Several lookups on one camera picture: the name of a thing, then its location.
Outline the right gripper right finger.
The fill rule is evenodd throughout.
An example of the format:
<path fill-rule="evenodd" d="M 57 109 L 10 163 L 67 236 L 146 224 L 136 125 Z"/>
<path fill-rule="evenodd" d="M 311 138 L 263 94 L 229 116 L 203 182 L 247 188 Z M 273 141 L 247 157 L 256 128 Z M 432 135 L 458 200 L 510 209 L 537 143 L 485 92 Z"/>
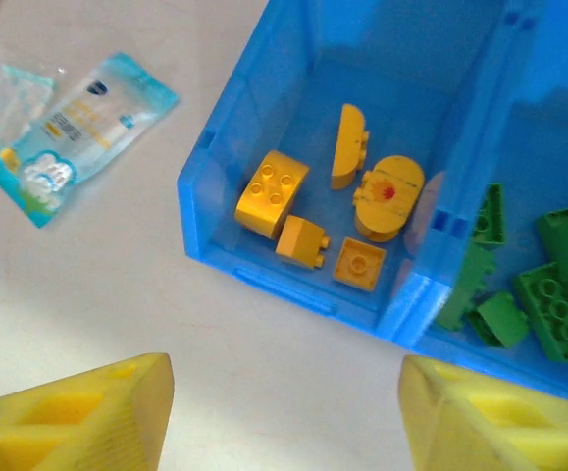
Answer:
<path fill-rule="evenodd" d="M 417 470 L 568 470 L 568 400 L 404 357 L 398 403 Z"/>

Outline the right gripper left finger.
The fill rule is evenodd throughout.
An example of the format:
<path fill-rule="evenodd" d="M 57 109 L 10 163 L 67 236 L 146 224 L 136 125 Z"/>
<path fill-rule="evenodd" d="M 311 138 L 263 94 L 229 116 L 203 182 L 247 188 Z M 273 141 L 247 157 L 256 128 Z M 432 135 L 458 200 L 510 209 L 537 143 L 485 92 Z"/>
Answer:
<path fill-rule="evenodd" d="M 0 470 L 156 470 L 174 399 L 167 353 L 0 396 Z"/>

